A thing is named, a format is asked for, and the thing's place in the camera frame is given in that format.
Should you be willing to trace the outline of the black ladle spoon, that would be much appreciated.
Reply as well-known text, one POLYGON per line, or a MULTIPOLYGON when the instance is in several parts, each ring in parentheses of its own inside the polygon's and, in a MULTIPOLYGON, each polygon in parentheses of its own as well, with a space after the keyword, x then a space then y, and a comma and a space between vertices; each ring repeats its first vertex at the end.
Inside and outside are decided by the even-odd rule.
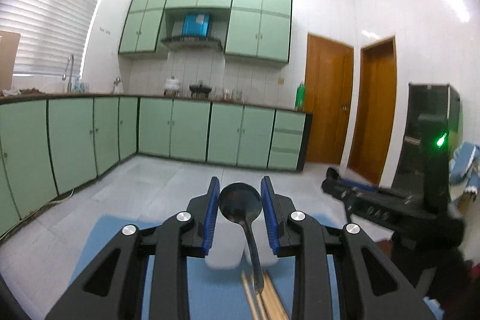
POLYGON ((221 190, 219 208, 226 219, 239 224, 244 231, 253 269, 254 288, 259 295, 264 290, 264 276, 252 223, 262 211, 260 194, 250 184, 242 182, 229 184, 221 190))

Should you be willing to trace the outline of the green lower kitchen cabinets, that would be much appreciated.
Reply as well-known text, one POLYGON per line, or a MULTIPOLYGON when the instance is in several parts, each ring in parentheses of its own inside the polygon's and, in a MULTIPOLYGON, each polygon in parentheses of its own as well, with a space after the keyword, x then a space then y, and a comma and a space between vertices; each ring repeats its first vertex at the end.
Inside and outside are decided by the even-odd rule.
POLYGON ((1 232, 136 154, 302 171, 312 115, 171 97, 1 99, 1 232))

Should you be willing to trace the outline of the green kitchen cabinets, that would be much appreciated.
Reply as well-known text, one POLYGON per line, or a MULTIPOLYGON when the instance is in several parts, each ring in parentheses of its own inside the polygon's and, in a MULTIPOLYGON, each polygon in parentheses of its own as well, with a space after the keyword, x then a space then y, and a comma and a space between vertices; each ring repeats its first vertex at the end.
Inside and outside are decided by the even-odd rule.
POLYGON ((1 99, 1 232, 136 154, 302 171, 312 115, 171 97, 1 99))
POLYGON ((186 49, 287 64, 293 0, 131 0, 118 53, 165 59, 186 49))

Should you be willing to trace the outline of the green upper kitchen cabinets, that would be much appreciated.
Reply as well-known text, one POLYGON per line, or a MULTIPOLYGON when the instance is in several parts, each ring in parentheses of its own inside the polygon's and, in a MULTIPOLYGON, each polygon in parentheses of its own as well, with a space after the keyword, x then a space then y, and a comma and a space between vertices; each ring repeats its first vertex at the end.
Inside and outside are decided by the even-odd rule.
POLYGON ((293 0, 131 0, 118 53, 165 59, 186 49, 287 64, 293 0))

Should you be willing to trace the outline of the blue table mat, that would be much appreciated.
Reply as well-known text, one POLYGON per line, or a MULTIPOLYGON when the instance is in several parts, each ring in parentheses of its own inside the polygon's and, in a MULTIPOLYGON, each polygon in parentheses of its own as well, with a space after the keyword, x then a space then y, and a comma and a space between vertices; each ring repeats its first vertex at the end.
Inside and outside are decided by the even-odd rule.
MULTIPOLYGON (((80 258, 72 273, 75 280, 102 248, 125 225, 134 224, 141 229, 154 227, 157 222, 128 220, 103 215, 89 233, 80 258)), ((234 269, 212 269, 202 258, 187 260, 188 294, 192 319, 251 319, 251 310, 241 282, 241 272, 249 265, 243 261, 234 269)), ((284 257, 268 268, 287 313, 291 313, 294 297, 295 259, 284 257)))

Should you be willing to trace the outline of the right wooden door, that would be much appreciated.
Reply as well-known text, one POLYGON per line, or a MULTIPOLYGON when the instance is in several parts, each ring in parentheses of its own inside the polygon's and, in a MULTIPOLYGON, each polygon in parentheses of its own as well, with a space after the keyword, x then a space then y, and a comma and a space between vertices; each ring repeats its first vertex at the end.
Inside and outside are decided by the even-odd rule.
POLYGON ((379 184, 391 143, 397 89, 396 46, 388 37, 360 50, 360 87, 347 167, 379 184))

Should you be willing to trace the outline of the wooden door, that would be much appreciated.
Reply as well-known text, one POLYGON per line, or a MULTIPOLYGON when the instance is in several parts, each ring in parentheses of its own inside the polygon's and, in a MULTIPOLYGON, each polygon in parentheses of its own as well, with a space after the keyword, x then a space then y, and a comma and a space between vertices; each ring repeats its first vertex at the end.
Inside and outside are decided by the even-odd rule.
POLYGON ((304 110, 312 114, 306 159, 341 163, 352 102, 354 49, 307 35, 304 110))
POLYGON ((397 89, 396 46, 388 37, 360 50, 360 87, 347 167, 379 184, 391 143, 397 89))

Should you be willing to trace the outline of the wooden chopstick bundle piece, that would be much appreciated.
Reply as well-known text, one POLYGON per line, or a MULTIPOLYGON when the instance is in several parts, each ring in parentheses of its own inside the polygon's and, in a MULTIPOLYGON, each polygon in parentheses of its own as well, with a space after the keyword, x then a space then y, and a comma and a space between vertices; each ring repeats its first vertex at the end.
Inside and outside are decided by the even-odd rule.
POLYGON ((250 313, 252 315, 253 320, 260 320, 263 319, 264 316, 259 313, 259 310, 254 302, 253 296, 251 294, 250 286, 247 281, 247 275, 244 271, 241 272, 241 284, 243 286, 246 298, 247 298, 247 304, 249 305, 250 308, 250 313))

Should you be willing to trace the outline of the green bottle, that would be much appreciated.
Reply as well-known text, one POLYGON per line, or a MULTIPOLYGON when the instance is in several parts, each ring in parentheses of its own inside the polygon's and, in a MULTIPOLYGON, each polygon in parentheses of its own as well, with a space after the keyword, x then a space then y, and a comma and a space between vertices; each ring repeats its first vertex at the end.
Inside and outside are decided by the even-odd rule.
POLYGON ((304 82, 301 82, 295 93, 295 110, 303 110, 304 109, 304 102, 306 97, 306 87, 304 82))

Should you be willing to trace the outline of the left wooden door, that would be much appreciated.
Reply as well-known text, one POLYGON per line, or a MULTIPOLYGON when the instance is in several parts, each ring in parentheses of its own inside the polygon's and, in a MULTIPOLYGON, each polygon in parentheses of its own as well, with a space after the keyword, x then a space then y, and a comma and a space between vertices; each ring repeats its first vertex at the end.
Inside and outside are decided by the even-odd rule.
POLYGON ((312 114, 306 159, 341 163, 352 102, 354 49, 307 35, 304 110, 312 114))

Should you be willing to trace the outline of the black wok on stove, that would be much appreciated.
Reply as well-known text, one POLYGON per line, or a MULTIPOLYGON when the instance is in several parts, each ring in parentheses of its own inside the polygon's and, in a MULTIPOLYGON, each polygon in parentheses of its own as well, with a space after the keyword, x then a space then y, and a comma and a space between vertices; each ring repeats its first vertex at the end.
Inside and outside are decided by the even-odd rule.
POLYGON ((189 85, 189 90, 191 97, 208 98, 212 88, 200 81, 196 85, 189 85))

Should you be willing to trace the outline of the chrome sink faucet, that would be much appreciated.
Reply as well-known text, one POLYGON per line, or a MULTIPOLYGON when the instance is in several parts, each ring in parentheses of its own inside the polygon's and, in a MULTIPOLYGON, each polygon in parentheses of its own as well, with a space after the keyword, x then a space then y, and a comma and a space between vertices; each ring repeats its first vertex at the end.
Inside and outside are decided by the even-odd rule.
POLYGON ((75 63, 75 55, 71 54, 67 58, 67 65, 64 69, 64 73, 62 76, 62 80, 67 82, 67 92, 72 92, 72 76, 73 76, 73 68, 75 63))

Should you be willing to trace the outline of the brown cardboard board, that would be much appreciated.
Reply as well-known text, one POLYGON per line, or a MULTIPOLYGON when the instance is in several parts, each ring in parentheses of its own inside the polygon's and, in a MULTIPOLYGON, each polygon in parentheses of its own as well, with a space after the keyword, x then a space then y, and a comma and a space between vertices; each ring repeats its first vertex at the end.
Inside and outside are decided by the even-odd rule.
POLYGON ((10 89, 12 85, 16 54, 20 42, 20 34, 0 31, 0 89, 10 89))

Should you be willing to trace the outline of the range hood blue film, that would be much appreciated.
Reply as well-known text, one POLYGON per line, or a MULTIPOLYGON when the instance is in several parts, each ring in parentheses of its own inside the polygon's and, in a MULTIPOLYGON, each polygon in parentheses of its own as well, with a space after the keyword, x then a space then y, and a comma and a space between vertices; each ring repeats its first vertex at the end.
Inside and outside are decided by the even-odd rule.
POLYGON ((202 13, 165 13, 159 42, 168 51, 213 49, 224 51, 228 20, 202 13))

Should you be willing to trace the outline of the white window blind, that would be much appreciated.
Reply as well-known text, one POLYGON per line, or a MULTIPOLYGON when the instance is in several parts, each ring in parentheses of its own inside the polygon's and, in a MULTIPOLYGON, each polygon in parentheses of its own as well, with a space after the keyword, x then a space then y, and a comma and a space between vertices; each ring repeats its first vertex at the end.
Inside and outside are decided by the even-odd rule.
POLYGON ((20 35, 16 74, 80 76, 99 0, 1 0, 1 29, 20 35))

